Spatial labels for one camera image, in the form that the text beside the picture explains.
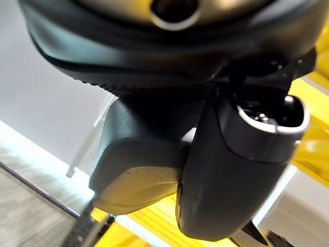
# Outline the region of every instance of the black plastic housing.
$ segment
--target black plastic housing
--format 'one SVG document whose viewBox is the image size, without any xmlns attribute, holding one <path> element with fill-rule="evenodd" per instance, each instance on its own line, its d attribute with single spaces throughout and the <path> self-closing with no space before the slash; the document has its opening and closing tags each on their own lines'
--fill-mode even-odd
<svg viewBox="0 0 329 247">
<path fill-rule="evenodd" d="M 177 222 L 191 238 L 218 241 L 252 219 L 270 195 L 309 123 L 297 99 L 285 127 L 249 118 L 229 93 L 205 106 L 177 194 Z"/>
<path fill-rule="evenodd" d="M 327 0 L 276 0 L 232 22 L 181 32 L 97 15 L 69 0 L 20 0 L 41 54 L 67 75 L 121 96 L 135 89 L 209 84 L 247 57 L 293 60 L 309 52 Z"/>
</svg>

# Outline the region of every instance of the gray carpet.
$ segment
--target gray carpet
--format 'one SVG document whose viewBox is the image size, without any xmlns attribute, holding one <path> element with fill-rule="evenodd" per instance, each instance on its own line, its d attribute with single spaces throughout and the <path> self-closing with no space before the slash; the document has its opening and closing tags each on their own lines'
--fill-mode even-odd
<svg viewBox="0 0 329 247">
<path fill-rule="evenodd" d="M 58 247 L 74 221 L 0 169 L 0 246 Z"/>
</svg>

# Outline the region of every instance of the metal rod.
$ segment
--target metal rod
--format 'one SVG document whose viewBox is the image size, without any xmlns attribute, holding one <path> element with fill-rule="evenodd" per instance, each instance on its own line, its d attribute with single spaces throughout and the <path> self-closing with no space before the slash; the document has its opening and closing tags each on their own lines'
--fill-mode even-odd
<svg viewBox="0 0 329 247">
<path fill-rule="evenodd" d="M 57 201 L 56 199 L 54 199 L 53 197 L 51 197 L 47 192 L 43 191 L 39 187 L 37 187 L 34 184 L 27 181 L 25 178 L 23 178 L 17 172 L 13 171 L 11 168 L 6 166 L 4 163 L 0 162 L 0 167 L 2 169 L 4 169 L 7 173 L 12 175 L 14 178 L 16 178 L 17 180 L 22 182 L 24 185 L 26 185 L 27 187 L 29 187 L 30 189 L 32 189 L 33 191 L 35 191 L 36 193 L 41 195 L 44 199 L 46 199 L 47 201 L 49 201 L 56 207 L 60 208 L 62 211 L 66 212 L 67 214 L 72 216 L 73 218 L 78 219 L 80 217 L 80 215 L 77 212 L 73 211 L 69 207 L 65 206 L 63 203 L 61 203 L 61 202 Z"/>
</svg>

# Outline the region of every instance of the white surface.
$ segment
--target white surface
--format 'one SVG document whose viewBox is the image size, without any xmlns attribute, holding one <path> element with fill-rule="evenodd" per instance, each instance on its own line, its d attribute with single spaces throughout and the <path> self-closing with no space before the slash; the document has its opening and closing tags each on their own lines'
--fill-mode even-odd
<svg viewBox="0 0 329 247">
<path fill-rule="evenodd" d="M 0 0 L 0 120 L 70 164 L 109 93 L 74 81 L 45 61 L 30 41 L 17 2 Z"/>
<path fill-rule="evenodd" d="M 305 173 L 297 171 L 285 188 L 284 193 L 296 198 L 304 206 L 329 223 L 328 188 L 308 177 Z"/>
</svg>

